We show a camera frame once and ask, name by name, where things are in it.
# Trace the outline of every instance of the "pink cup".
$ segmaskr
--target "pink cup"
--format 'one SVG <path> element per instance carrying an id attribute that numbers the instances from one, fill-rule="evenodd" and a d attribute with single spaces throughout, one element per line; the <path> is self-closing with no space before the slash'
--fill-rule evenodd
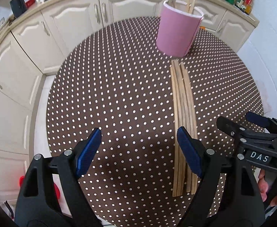
<path id="1" fill-rule="evenodd" d="M 199 30 L 204 13 L 197 7 L 193 14 L 183 12 L 186 5 L 177 0 L 173 8 L 168 5 L 168 0 L 164 1 L 156 46 L 167 55 L 183 57 L 188 54 Z"/>

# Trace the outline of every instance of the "silver rivet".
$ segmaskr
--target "silver rivet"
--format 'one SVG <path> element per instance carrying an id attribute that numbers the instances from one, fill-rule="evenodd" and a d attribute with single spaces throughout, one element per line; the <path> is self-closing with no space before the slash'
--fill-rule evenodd
<path id="1" fill-rule="evenodd" d="M 212 148 L 206 150 L 207 154 L 213 155 L 215 152 Z"/>
<path id="2" fill-rule="evenodd" d="M 64 155 L 69 156 L 72 154 L 72 150 L 71 149 L 67 149 L 66 151 L 64 151 Z"/>
<path id="3" fill-rule="evenodd" d="M 36 154 L 36 155 L 34 156 L 34 159 L 35 159 L 35 160 L 39 160 L 41 157 L 42 157 L 41 154 Z"/>
<path id="4" fill-rule="evenodd" d="M 243 154 L 238 154 L 237 157 L 242 160 L 242 159 L 245 159 L 244 155 Z"/>

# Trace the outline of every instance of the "blue gripper pad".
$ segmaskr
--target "blue gripper pad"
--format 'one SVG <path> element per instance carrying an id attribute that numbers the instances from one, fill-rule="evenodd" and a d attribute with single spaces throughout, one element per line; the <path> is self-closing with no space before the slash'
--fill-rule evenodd
<path id="1" fill-rule="evenodd" d="M 184 127 L 178 128 L 176 136 L 190 169 L 201 178 L 203 174 L 201 158 L 204 150 L 203 144 L 199 140 L 191 138 Z"/>
<path id="2" fill-rule="evenodd" d="M 247 121 L 254 123 L 263 128 L 270 126 L 270 122 L 269 122 L 268 118 L 266 118 L 264 116 L 260 116 L 253 112 L 250 112 L 250 111 L 246 113 L 245 118 Z"/>
<path id="3" fill-rule="evenodd" d="M 87 144 L 80 153 L 76 163 L 76 176 L 80 178 L 81 175 L 87 173 L 89 166 L 102 142 L 102 132 L 100 129 L 95 129 L 88 137 Z"/>

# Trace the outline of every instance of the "human hand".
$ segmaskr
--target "human hand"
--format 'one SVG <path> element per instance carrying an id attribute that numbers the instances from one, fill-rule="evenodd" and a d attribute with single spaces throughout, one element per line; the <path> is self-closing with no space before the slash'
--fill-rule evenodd
<path id="1" fill-rule="evenodd" d="M 265 170 L 261 169 L 259 173 L 259 182 L 257 183 L 259 186 L 259 191 L 261 192 L 261 197 L 263 202 L 267 199 L 267 191 L 269 188 L 268 183 L 265 181 Z M 277 205 L 277 196 L 275 196 L 272 201 L 270 202 L 270 206 Z"/>

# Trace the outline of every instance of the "polka dot tablecloth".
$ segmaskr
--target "polka dot tablecloth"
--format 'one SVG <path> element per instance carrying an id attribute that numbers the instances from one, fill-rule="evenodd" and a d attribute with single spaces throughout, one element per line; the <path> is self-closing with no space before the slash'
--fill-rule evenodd
<path id="1" fill-rule="evenodd" d="M 52 156 L 73 148 L 94 127 L 102 144 L 79 179 L 94 212 L 116 226 L 176 226 L 193 195 L 172 197 L 174 57 L 156 47 L 160 19 L 140 17 L 111 24 L 81 42 L 62 64 L 49 93 L 48 142 Z M 220 132 L 226 116 L 250 129 L 247 111 L 263 114 L 256 85 L 238 56 L 220 39 L 199 30 L 186 57 L 198 138 L 222 155 L 233 140 Z M 210 215 L 217 212 L 221 175 Z"/>

